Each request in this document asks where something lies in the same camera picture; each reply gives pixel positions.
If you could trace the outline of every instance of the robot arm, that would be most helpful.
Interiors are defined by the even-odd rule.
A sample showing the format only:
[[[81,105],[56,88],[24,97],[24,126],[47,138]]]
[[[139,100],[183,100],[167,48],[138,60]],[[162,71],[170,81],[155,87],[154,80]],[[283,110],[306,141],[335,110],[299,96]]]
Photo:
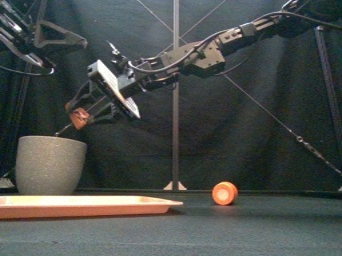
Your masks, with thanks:
[[[294,37],[319,24],[342,30],[330,23],[339,18],[339,0],[290,0],[279,12],[266,14],[232,29],[219,31],[200,42],[190,43],[154,58],[142,58],[131,62],[109,44],[112,62],[119,75],[113,76],[100,61],[89,66],[89,83],[80,89],[83,93],[77,93],[65,107],[73,126],[81,129],[97,120],[116,119],[117,114],[130,119],[139,118],[139,110],[131,99],[135,94],[172,84],[180,74],[207,78],[224,72],[224,56],[275,35]]]

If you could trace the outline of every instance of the gray ceramic cup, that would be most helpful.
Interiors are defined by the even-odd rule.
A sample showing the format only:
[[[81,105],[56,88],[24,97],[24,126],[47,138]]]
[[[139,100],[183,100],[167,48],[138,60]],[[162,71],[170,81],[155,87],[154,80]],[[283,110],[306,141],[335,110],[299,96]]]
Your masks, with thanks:
[[[69,195],[84,165],[87,144],[51,136],[19,139],[16,186],[23,195]]]

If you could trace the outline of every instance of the plastic tray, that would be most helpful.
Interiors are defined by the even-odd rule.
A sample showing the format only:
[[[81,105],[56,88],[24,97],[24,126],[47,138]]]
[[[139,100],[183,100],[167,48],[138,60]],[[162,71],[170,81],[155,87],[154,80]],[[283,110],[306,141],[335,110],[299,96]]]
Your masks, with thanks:
[[[163,214],[179,205],[143,196],[0,196],[0,219]]]

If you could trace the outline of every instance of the black backdrop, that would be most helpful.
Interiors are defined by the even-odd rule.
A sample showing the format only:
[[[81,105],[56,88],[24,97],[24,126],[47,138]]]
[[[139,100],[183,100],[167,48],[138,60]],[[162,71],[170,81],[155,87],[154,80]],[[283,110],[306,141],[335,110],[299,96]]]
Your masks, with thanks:
[[[279,10],[284,2],[182,0],[180,45]],[[64,104],[87,81],[87,66],[101,59],[111,67],[105,40],[130,59],[172,49],[172,9],[172,0],[48,1],[45,19],[85,37],[88,47],[60,56],[53,77],[29,80],[16,139],[53,135],[69,122]],[[337,31],[326,32],[339,105],[341,38]],[[275,36],[242,49],[227,56],[227,67],[252,50],[250,61],[230,78],[341,167],[314,30],[294,39]],[[13,80],[1,73],[1,102],[17,92]],[[140,120],[88,126],[67,134],[88,144],[80,187],[162,189],[172,180],[172,93],[164,87],[134,97]],[[3,148],[9,143],[11,127],[4,124],[13,115],[11,109],[9,103],[1,105]],[[182,76],[179,109],[179,178],[188,189],[211,189],[223,180],[243,190],[339,189],[338,174],[227,78]],[[5,154],[3,159],[15,158],[15,150]]]

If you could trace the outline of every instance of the metal pole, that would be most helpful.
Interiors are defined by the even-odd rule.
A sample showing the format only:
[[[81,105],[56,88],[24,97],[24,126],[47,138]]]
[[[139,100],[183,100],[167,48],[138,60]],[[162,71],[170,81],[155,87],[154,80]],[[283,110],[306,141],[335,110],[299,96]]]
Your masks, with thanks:
[[[179,0],[174,0],[174,49],[179,47]],[[172,190],[179,190],[179,83],[172,95]]]

